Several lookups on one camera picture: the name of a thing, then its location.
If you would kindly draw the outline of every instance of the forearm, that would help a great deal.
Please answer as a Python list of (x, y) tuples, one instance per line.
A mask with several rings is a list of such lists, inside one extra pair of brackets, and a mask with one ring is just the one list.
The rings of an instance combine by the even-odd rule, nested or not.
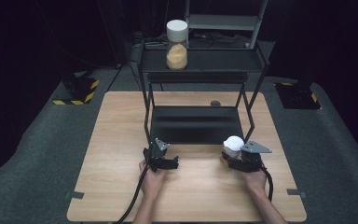
[(144, 196), (141, 205), (139, 206), (138, 212), (135, 215), (133, 224), (150, 224), (152, 223), (154, 206), (156, 198)]
[(287, 223), (265, 193), (251, 193), (252, 198), (267, 224)]

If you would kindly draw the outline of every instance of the shelf bottom tier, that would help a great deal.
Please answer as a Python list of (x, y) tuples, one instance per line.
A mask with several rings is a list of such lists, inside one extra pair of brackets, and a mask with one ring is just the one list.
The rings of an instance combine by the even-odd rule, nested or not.
[(152, 111), (152, 140), (219, 145), (231, 135), (243, 138), (235, 106), (155, 106)]

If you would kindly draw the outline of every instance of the dark background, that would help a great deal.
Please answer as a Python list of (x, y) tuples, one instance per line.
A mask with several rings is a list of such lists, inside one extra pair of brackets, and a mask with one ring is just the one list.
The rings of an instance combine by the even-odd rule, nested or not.
[[(250, 1), (252, 7), (243, 1), (193, 2), (195, 12), (256, 14), (257, 8), (257, 1)], [(170, 1), (167, 12), (166, 4), (0, 0), (0, 166), (64, 77), (117, 68), (128, 60), (128, 31), (158, 36), (165, 21), (183, 18), (185, 1)], [(276, 41), (268, 76), (299, 79), (314, 71), (314, 81), (358, 143), (358, 0), (269, 0), (259, 39)], [(322, 54), (326, 60), (310, 68)]]

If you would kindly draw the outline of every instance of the white lid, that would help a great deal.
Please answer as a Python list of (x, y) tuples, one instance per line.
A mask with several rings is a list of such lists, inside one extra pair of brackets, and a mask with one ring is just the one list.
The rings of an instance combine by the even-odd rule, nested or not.
[(226, 141), (223, 142), (223, 145), (231, 150), (240, 151), (241, 147), (244, 145), (244, 142), (238, 136), (230, 136)]
[(173, 20), (167, 23), (167, 37), (172, 42), (182, 42), (187, 39), (187, 22)]

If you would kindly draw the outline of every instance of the person's left hand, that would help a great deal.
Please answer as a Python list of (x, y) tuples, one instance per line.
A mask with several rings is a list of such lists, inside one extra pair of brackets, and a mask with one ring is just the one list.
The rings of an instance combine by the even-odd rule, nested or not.
[[(146, 161), (141, 161), (139, 163), (139, 169), (142, 174), (146, 166)], [(156, 199), (159, 191), (164, 184), (165, 175), (167, 174), (166, 170), (157, 170), (155, 173), (151, 170), (147, 170), (144, 182), (142, 184), (142, 192), (144, 197), (150, 197), (151, 199)]]

